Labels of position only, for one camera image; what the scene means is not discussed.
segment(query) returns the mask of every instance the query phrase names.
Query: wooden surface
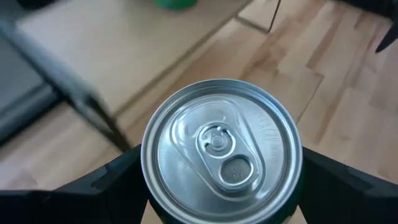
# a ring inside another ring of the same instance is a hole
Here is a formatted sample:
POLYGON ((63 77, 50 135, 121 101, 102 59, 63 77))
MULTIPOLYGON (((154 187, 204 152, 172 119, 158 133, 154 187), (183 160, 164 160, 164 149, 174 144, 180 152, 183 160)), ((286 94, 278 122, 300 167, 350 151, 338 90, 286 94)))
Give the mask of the wooden surface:
MULTIPOLYGON (((268 26, 275 2, 254 1, 241 15, 268 26)), ((398 184, 398 44, 374 54, 389 26, 333 1, 282 1, 271 34, 229 22, 162 77, 170 88, 153 85, 143 99, 157 103, 141 99, 126 110, 150 107, 138 122, 124 113, 119 123, 138 143, 152 113, 173 92, 209 78, 242 79, 285 105, 304 146, 398 184)), ((62 105, 0 151, 0 187, 53 189, 117 155, 62 105)), ((150 207, 142 222, 160 223, 150 207)), ((291 223, 305 223, 300 211, 291 223)))
POLYGON ((115 113, 249 1, 201 0, 186 11, 147 0, 60 1, 19 27, 97 89, 115 113))

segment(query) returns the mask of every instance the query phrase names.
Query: green object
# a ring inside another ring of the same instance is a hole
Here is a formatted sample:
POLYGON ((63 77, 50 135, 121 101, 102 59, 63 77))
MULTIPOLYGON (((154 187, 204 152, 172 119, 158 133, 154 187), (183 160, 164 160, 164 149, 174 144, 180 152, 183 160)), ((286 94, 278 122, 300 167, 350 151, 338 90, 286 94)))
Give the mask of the green object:
POLYGON ((193 6, 198 0, 155 0, 165 9, 186 9, 193 6))

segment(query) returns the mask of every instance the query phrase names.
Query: aluminum can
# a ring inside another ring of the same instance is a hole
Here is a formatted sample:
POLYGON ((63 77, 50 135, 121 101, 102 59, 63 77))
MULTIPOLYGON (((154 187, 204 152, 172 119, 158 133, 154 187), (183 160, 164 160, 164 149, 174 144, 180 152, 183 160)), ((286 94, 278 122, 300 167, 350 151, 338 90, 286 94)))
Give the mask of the aluminum can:
POLYGON ((228 79, 165 100, 141 147, 150 202, 166 223, 285 223, 298 204, 302 162, 282 104, 228 79))

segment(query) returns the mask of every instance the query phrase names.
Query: pull tab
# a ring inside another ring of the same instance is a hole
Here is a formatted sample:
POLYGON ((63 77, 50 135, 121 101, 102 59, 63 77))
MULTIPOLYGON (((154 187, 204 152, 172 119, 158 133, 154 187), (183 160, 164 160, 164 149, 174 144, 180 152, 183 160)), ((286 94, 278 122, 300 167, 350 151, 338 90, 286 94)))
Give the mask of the pull tab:
POLYGON ((259 174, 255 155, 227 123, 203 127, 197 135, 197 149, 216 184, 226 192, 245 189, 259 174))

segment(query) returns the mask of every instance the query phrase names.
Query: can lid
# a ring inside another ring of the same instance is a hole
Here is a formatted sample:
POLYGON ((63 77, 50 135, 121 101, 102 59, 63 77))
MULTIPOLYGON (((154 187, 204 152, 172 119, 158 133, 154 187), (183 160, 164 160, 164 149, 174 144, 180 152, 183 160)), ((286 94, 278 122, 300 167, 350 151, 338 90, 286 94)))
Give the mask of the can lid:
POLYGON ((155 112, 142 170, 156 201, 185 223, 267 220, 292 194, 302 146, 293 119, 270 94, 237 80, 176 92, 155 112))

